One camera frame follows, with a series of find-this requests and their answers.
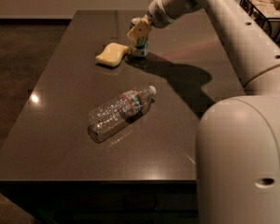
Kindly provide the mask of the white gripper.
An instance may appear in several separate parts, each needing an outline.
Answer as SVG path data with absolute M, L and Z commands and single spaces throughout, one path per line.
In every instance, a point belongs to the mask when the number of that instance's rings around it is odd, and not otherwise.
M 127 36 L 132 42 L 141 37 L 146 37 L 151 26 L 162 29 L 174 23 L 185 14 L 199 10 L 201 6 L 195 0 L 154 0 L 147 9 L 147 19 L 140 19 L 131 28 Z

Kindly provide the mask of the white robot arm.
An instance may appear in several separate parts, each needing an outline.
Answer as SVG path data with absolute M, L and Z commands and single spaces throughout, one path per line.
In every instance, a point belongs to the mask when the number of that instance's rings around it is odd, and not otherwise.
M 135 41 L 203 8 L 245 95 L 203 115 L 196 134 L 200 224 L 280 224 L 280 48 L 235 0 L 154 0 Z

